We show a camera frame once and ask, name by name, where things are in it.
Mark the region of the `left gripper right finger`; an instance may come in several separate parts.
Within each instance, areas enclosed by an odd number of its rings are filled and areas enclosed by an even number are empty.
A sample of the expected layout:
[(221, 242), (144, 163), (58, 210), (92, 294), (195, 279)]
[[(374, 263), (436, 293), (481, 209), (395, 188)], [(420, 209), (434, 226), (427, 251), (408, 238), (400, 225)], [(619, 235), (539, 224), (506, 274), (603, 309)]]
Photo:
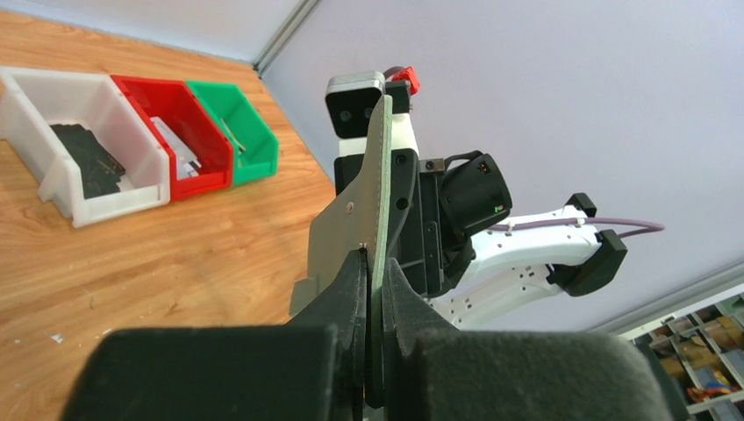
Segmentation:
[(462, 331), (411, 288), (382, 286), (389, 420), (674, 420), (647, 357), (591, 332)]

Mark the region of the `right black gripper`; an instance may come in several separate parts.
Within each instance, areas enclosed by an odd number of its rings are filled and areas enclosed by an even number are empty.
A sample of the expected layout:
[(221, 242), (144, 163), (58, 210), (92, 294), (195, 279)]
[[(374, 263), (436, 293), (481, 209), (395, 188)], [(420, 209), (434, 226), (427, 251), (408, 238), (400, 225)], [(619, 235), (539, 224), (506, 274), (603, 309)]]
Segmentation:
[[(340, 156), (334, 160), (335, 194), (338, 196), (359, 174), (363, 155)], [(420, 162), (410, 148), (391, 153), (390, 217), (388, 255), (397, 259), (402, 268), (420, 260), (420, 212), (416, 194), (418, 180), (423, 241), (423, 296), (439, 296), (442, 292), (443, 264), (441, 251), (440, 181), (445, 173), (442, 158)]]

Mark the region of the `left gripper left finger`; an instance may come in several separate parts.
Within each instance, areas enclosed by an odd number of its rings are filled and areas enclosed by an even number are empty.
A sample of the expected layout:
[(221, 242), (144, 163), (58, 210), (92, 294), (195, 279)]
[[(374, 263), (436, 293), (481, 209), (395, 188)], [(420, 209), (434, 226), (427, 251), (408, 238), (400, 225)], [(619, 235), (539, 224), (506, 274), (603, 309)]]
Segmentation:
[(108, 334), (65, 420), (360, 420), (367, 256), (283, 325), (147, 327)]

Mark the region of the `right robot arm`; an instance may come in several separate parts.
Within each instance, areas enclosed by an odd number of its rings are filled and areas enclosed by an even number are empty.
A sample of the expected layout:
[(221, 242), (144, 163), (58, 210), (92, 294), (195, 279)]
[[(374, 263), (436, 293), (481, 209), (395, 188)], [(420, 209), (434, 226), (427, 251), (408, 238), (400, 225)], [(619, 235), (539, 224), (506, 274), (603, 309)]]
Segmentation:
[(627, 248), (615, 221), (575, 193), (559, 209), (514, 217), (495, 161), (473, 151), (422, 160), (393, 153), (391, 254), (415, 292), (463, 330), (553, 296), (581, 297), (616, 276)]

